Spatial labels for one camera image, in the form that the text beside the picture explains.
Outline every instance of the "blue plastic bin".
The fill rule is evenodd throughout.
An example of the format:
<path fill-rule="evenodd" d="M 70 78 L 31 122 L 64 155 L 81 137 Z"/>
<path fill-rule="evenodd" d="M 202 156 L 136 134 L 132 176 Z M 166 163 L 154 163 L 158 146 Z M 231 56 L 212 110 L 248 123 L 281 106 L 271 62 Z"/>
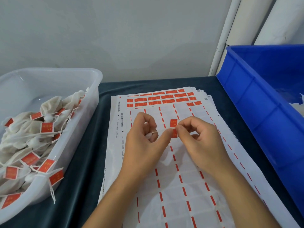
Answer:
<path fill-rule="evenodd" d="M 217 78 L 304 215 L 304 45 L 229 46 Z"/>

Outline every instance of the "red dashed line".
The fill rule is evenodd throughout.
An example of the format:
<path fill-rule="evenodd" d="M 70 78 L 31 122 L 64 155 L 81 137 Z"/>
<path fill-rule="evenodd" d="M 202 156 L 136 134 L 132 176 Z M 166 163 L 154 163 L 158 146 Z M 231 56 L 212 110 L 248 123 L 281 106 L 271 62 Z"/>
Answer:
<path fill-rule="evenodd" d="M 250 180 L 253 181 L 253 180 L 251 179 L 251 177 L 249 176 L 249 173 L 247 173 L 247 175 L 248 175 L 248 177 L 250 178 Z"/>
<path fill-rule="evenodd" d="M 216 203 L 215 203 L 215 200 L 214 200 L 213 196 L 211 195 L 210 197 L 211 197 L 211 200 L 212 200 L 213 204 L 216 206 Z"/>
<path fill-rule="evenodd" d="M 163 214 L 164 214 L 164 218 L 166 217 L 166 211 L 165 211 L 165 207 L 164 206 L 162 206 L 162 208 L 163 208 Z"/>
<path fill-rule="evenodd" d="M 189 211 L 191 211 L 191 207 L 190 207 L 189 201 L 187 201 L 187 205 L 188 205 Z"/>
<path fill-rule="evenodd" d="M 206 186 L 207 190 L 210 191 L 207 182 L 205 182 L 205 186 Z"/>
<path fill-rule="evenodd" d="M 161 192 L 159 192 L 159 197 L 161 198 L 161 202 L 163 201 L 163 195 Z"/>
<path fill-rule="evenodd" d="M 267 206 L 266 202 L 264 201 L 264 199 L 263 199 L 263 202 L 264 202 L 265 206 L 268 208 L 268 206 Z"/>
<path fill-rule="evenodd" d="M 222 222 L 222 218 L 221 218 L 221 215 L 219 214 L 219 211 L 217 210 L 216 213 L 217 213 L 217 216 L 219 218 L 219 221 Z"/>
<path fill-rule="evenodd" d="M 197 228 L 197 227 L 196 227 L 196 224 L 195 224 L 194 217 L 192 216 L 192 217 L 191 217 L 191 219 L 192 219 L 192 222 L 193 222 L 193 226 L 194 226 L 194 228 Z"/>
<path fill-rule="evenodd" d="M 202 179 L 204 179 L 203 173 L 202 173 L 201 171 L 200 171 L 199 173 L 201 174 L 201 176 L 202 176 Z"/>
<path fill-rule="evenodd" d="M 245 167 L 242 165 L 242 163 L 240 163 L 241 164 L 241 166 L 244 168 L 244 170 L 245 170 Z"/>
<path fill-rule="evenodd" d="M 187 194 L 186 194 L 186 190 L 185 190 L 185 188 L 183 187 L 183 192 L 184 192 L 184 195 L 185 195 L 185 197 L 187 196 Z"/>
<path fill-rule="evenodd" d="M 259 195 L 261 195 L 260 192 L 259 192 L 259 190 L 257 189 L 257 187 L 256 187 L 256 186 L 254 186 L 254 187 L 256 188 L 256 190 L 257 190 L 257 192 L 259 193 Z"/>

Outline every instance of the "red sticker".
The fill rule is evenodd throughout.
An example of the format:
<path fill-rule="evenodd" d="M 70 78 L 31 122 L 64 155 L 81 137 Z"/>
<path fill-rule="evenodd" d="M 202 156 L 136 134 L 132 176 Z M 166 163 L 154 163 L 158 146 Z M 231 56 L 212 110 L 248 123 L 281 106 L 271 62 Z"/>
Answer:
<path fill-rule="evenodd" d="M 166 104 L 166 103 L 172 103 L 172 102 L 175 102 L 174 99 L 170 99 L 170 100 L 163 100 L 163 104 Z"/>
<path fill-rule="evenodd" d="M 30 115 L 29 118 L 30 118 L 31 120 L 35 120 L 35 119 L 37 119 L 37 118 L 41 118 L 42 116 L 43 116 L 42 113 L 41 113 L 41 112 L 38 112 L 38 113 L 35 113 L 35 114 Z"/>
<path fill-rule="evenodd" d="M 179 102 L 179 101 L 189 101 L 189 99 L 188 98 L 178 98 L 176 100 L 176 102 Z"/>
<path fill-rule="evenodd" d="M 43 164 L 40 166 L 38 171 L 46 173 L 51 168 L 52 165 L 54 165 L 55 161 L 51 159 L 47 159 L 43 162 Z"/>
<path fill-rule="evenodd" d="M 58 171 L 57 173 L 53 174 L 49 177 L 51 186 L 59 182 L 61 179 L 63 179 L 63 170 Z"/>
<path fill-rule="evenodd" d="M 37 154 L 35 154 L 34 152 L 30 152 L 25 157 L 23 157 L 21 161 L 23 161 L 28 166 L 31 166 L 35 164 L 39 159 L 40 157 Z"/>
<path fill-rule="evenodd" d="M 54 143 L 55 141 L 57 141 L 60 138 L 60 136 L 61 136 L 61 133 L 55 134 L 55 136 L 52 139 L 52 143 Z"/>
<path fill-rule="evenodd" d="M 42 122 L 40 126 L 40 133 L 53 133 L 54 123 L 53 122 Z"/>
<path fill-rule="evenodd" d="M 177 126 L 177 119 L 171 119 L 170 120 L 170 127 L 176 127 Z"/>
<path fill-rule="evenodd" d="M 187 96 L 185 93 L 183 93 L 183 94 L 175 94 L 174 95 L 174 97 L 176 97 L 176 98 L 185 97 L 185 96 Z"/>
<path fill-rule="evenodd" d="M 153 93 L 153 95 L 159 95 L 159 94 L 165 94 L 165 92 L 157 92 L 157 93 Z"/>
<path fill-rule="evenodd" d="M 176 129 L 173 130 L 173 134 L 172 134 L 171 138 L 177 138 L 177 131 L 176 131 Z"/>
<path fill-rule="evenodd" d="M 171 95 L 163 95 L 162 96 L 162 99 L 166 99 L 166 98 L 173 98 L 173 95 L 171 94 Z"/>
<path fill-rule="evenodd" d="M 18 167 L 15 166 L 6 167 L 4 178 L 15 180 L 17 179 L 17 176 L 18 176 Z"/>
<path fill-rule="evenodd" d="M 161 101 L 150 101 L 149 105 L 157 105 L 157 104 L 161 104 Z"/>
<path fill-rule="evenodd" d="M 135 107 L 137 107 L 137 106 L 144 106 L 144 105 L 148 105 L 148 103 L 146 103 L 146 102 L 135 103 Z"/>
<path fill-rule="evenodd" d="M 10 124 L 12 124 L 13 122 L 14 122 L 14 120 L 12 118 L 10 118 L 4 126 L 9 127 Z"/>
<path fill-rule="evenodd" d="M 177 93 L 177 90 L 169 90 L 169 91 L 166 91 L 166 94 L 175 94 Z"/>
<path fill-rule="evenodd" d="M 16 201 L 20 195 L 22 193 L 18 193 L 18 194 L 10 194 L 6 196 L 6 199 L 4 201 L 3 206 L 1 207 L 1 209 L 4 209 L 5 207 L 9 206 L 10 204 L 12 204 L 14 201 Z"/>
<path fill-rule="evenodd" d="M 55 115 L 60 115 L 64 110 L 65 108 L 61 108 Z"/>
<path fill-rule="evenodd" d="M 136 98 L 136 99 L 134 99 L 134 101 L 146 101 L 147 100 L 147 98 Z"/>
<path fill-rule="evenodd" d="M 155 97 L 150 97 L 150 98 L 148 98 L 148 100 L 149 101 L 151 101 L 151 100 L 158 100 L 158 99 L 160 99 L 161 97 L 160 96 L 155 96 Z"/>

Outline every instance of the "table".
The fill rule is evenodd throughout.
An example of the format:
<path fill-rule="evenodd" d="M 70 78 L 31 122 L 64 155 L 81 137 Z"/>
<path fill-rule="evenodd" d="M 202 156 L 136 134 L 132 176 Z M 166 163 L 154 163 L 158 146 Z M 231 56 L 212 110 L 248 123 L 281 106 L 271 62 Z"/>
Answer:
<path fill-rule="evenodd" d="M 299 226 L 304 228 L 304 218 L 216 77 L 101 83 L 99 104 L 65 172 L 64 179 L 55 191 L 56 204 L 48 197 L 38 204 L 26 207 L 0 228 L 81 227 L 97 206 L 101 189 L 111 96 L 185 86 L 195 86 L 196 89 L 202 89 L 212 95 L 222 118 L 264 173 Z"/>

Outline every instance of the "right hand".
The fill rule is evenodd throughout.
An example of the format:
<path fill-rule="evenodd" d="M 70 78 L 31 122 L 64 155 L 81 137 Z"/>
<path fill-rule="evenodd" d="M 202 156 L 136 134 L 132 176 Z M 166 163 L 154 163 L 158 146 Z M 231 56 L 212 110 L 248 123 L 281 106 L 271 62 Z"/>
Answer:
<path fill-rule="evenodd" d="M 214 125 L 191 116 L 181 120 L 176 130 L 192 160 L 208 174 L 216 177 L 234 166 Z"/>

